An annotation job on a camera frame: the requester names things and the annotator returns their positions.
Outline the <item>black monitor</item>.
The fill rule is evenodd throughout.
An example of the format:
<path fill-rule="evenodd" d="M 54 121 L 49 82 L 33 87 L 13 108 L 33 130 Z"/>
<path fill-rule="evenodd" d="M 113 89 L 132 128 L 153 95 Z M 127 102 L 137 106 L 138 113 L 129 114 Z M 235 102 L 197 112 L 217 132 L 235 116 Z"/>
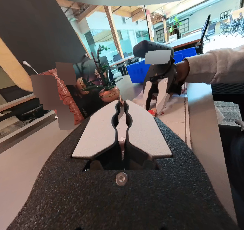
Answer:
<path fill-rule="evenodd" d="M 199 45 L 199 48 L 198 48 L 198 54 L 203 54 L 203 39 L 204 39 L 204 36 L 206 34 L 206 31 L 207 31 L 207 27 L 209 25 L 210 18 L 211 18 L 211 14 L 208 15 L 208 17 L 206 19 L 206 22 L 205 22 L 205 24 L 204 24 L 204 26 L 202 28 L 200 45 Z"/>

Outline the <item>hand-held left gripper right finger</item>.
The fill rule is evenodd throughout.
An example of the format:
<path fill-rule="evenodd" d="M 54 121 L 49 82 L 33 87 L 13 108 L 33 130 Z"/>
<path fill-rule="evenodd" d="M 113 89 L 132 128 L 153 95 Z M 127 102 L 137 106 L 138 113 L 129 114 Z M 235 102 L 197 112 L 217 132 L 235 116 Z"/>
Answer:
<path fill-rule="evenodd" d="M 134 160 L 169 158 L 172 152 L 154 117 L 130 100 L 125 101 L 126 142 Z"/>

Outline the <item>wooden top office desk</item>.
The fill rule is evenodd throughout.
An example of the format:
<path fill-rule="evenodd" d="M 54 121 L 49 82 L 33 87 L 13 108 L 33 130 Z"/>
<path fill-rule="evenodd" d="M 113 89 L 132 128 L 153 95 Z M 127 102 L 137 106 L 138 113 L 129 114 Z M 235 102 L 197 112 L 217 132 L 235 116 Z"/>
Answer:
<path fill-rule="evenodd" d="M 128 75 L 128 71 L 127 71 L 127 66 L 130 64 L 134 64 L 136 62 L 139 62 L 141 58 L 135 57 L 133 55 L 128 56 L 128 57 L 124 57 L 118 61 L 115 61 L 113 63 L 110 64 L 110 69 L 111 70 L 118 70 L 121 72 L 122 76 Z"/>

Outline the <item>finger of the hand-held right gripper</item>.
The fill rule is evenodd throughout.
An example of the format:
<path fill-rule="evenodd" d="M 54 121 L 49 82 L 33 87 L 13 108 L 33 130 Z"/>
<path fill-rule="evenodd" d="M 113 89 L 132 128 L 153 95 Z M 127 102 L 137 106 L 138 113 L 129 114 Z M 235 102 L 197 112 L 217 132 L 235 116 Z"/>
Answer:
<path fill-rule="evenodd" d="M 168 77 L 162 79 L 158 83 L 158 95 L 157 95 L 157 103 L 156 110 L 157 114 L 160 114 L 166 106 L 166 103 L 169 100 L 170 95 L 167 93 L 167 85 L 168 85 Z"/>
<path fill-rule="evenodd" d="M 158 81 L 144 81 L 143 99 L 146 110 L 150 109 L 151 100 L 157 101 L 158 93 Z"/>

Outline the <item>grey desk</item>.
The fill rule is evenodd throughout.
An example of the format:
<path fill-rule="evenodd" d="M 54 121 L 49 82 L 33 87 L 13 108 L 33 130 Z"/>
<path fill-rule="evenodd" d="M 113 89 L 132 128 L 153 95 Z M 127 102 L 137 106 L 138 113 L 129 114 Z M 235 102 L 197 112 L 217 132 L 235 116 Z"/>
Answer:
<path fill-rule="evenodd" d="M 211 86 L 195 83 L 188 88 L 192 148 L 221 203 L 237 223 Z M 48 157 L 71 132 L 59 130 L 54 121 L 40 130 L 33 129 L 15 145 L 8 142 L 8 149 L 1 142 L 1 229 L 7 229 L 16 217 Z"/>

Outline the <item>person's right forearm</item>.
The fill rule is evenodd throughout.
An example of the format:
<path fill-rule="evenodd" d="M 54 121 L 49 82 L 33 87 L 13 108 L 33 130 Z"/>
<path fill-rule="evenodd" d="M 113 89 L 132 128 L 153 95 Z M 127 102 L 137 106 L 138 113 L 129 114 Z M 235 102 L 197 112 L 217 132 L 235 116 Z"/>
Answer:
<path fill-rule="evenodd" d="M 243 83 L 244 45 L 221 48 L 185 58 L 189 63 L 188 83 Z"/>

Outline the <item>long wooden edged table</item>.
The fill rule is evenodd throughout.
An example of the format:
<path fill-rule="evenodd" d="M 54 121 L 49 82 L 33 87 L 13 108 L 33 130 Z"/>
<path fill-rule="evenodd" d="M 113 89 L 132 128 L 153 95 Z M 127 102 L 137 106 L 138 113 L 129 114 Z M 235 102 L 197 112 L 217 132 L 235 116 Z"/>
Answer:
<path fill-rule="evenodd" d="M 173 49 L 188 48 L 190 45 L 198 44 L 202 39 L 202 32 L 198 31 L 191 33 L 188 36 L 182 37 L 178 40 L 167 42 L 166 45 L 172 47 Z"/>

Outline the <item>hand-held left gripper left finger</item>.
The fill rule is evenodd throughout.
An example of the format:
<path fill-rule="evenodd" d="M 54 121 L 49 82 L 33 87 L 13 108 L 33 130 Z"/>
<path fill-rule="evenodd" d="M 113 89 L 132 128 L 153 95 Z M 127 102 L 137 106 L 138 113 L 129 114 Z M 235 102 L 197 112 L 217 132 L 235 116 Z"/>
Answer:
<path fill-rule="evenodd" d="M 120 113 L 120 101 L 114 100 L 95 112 L 73 151 L 73 158 L 93 159 L 111 149 L 118 142 L 116 129 Z"/>

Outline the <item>cluster of black office chairs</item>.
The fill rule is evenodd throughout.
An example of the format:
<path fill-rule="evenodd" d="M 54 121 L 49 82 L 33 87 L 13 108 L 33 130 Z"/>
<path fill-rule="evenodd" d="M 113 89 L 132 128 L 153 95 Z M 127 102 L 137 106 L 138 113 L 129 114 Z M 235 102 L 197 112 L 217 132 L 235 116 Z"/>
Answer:
<path fill-rule="evenodd" d="M 240 36 L 244 37 L 244 8 L 240 8 L 234 11 L 225 11 L 220 14 L 220 21 L 210 21 L 206 33 L 204 35 L 204 41 L 215 40 L 215 36 Z"/>

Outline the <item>dark grey panel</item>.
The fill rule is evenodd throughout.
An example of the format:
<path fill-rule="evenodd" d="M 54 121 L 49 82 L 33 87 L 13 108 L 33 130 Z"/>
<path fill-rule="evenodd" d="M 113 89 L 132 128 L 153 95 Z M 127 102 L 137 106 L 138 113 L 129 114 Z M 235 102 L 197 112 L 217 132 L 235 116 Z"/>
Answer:
<path fill-rule="evenodd" d="M 75 30 L 56 0 L 0 0 L 1 39 L 28 75 L 56 67 L 56 62 L 88 60 Z"/>

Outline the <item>white instruction booklet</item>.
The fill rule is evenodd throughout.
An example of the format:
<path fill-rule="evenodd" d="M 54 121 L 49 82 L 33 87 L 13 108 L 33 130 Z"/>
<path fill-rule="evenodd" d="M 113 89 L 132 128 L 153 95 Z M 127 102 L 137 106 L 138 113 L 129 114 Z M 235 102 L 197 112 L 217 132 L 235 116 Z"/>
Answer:
<path fill-rule="evenodd" d="M 185 105 L 187 100 L 186 83 L 182 86 L 181 95 L 173 95 L 160 114 L 157 114 L 163 122 L 181 122 L 185 120 Z"/>

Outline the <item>black mesh office chair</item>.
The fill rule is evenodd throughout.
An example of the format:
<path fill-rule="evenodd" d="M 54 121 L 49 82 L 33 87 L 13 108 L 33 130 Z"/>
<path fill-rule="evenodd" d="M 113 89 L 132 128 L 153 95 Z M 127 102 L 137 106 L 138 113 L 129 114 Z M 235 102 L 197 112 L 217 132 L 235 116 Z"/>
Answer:
<path fill-rule="evenodd" d="M 214 101 L 227 101 L 233 103 L 244 102 L 244 84 L 214 84 L 211 85 Z"/>

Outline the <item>dark brick set box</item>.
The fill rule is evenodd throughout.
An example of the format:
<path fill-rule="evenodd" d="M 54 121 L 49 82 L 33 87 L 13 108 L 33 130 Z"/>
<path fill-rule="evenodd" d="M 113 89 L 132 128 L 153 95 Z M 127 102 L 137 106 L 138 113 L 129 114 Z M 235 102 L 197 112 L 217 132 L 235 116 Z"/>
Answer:
<path fill-rule="evenodd" d="M 94 88 L 91 91 L 81 91 L 86 87 L 102 86 L 102 79 L 98 73 L 94 60 L 86 60 L 73 64 L 76 75 L 75 85 L 66 85 L 57 75 L 57 70 L 51 69 L 41 73 L 43 76 L 53 76 L 57 81 L 59 98 L 73 113 L 75 125 L 81 123 L 88 116 L 106 105 L 99 92 L 103 88 Z"/>

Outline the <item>person's right hand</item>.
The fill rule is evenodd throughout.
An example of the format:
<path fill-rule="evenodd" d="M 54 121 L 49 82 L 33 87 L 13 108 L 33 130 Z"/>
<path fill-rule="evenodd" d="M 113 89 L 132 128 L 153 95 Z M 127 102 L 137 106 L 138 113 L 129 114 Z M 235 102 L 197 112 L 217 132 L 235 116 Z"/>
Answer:
<path fill-rule="evenodd" d="M 176 66 L 176 78 L 174 83 L 175 84 L 184 83 L 190 71 L 188 60 L 183 60 L 179 63 L 176 63 L 175 66 Z"/>

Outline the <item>large blue plastic bin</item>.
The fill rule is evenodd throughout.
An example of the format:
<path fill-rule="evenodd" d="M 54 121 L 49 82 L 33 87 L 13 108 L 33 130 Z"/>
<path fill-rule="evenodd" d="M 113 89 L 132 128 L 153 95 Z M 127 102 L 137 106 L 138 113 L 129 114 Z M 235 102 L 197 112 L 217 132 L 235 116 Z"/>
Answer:
<path fill-rule="evenodd" d="M 197 55 L 196 48 L 191 47 L 180 51 L 175 51 L 174 60 L 175 63 L 181 62 L 186 57 Z M 127 71 L 132 83 L 143 83 L 146 74 L 149 70 L 150 64 L 145 64 L 145 60 L 136 62 L 134 64 L 127 65 Z"/>

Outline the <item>brick orchid plant model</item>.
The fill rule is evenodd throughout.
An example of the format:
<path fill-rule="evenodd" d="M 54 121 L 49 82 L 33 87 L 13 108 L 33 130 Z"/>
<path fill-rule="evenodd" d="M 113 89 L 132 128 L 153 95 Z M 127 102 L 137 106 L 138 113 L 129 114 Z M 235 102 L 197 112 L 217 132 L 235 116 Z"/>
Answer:
<path fill-rule="evenodd" d="M 93 90 L 99 90 L 99 98 L 105 103 L 120 99 L 120 90 L 118 86 L 115 85 L 116 78 L 110 79 L 108 65 L 102 65 L 100 61 L 100 54 L 103 50 L 107 51 L 108 49 L 107 46 L 99 45 L 97 49 L 97 59 L 95 59 L 92 54 L 95 63 L 94 74 L 96 78 L 91 81 L 89 81 L 89 77 L 87 77 L 87 79 L 82 78 L 82 88 L 80 88 L 80 91 L 86 94 Z"/>

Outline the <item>light wooden curved panel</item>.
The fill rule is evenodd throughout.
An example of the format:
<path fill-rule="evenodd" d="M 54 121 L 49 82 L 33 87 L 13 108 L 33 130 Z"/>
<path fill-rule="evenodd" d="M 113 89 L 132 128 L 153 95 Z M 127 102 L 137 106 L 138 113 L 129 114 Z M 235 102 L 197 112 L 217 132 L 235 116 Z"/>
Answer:
<path fill-rule="evenodd" d="M 10 49 L 0 39 L 0 66 L 19 88 L 33 92 L 32 81 Z"/>

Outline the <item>hanging green plant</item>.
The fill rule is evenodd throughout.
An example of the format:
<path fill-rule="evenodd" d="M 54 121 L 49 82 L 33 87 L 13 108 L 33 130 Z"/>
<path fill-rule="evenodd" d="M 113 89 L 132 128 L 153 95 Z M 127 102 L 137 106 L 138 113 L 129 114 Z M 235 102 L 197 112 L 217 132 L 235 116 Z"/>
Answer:
<path fill-rule="evenodd" d="M 172 20 L 172 21 L 169 22 L 170 26 L 169 26 L 168 32 L 170 35 L 176 34 L 180 28 L 181 22 L 179 21 L 179 19 L 177 18 L 176 15 L 174 17 L 169 18 L 169 20 Z"/>

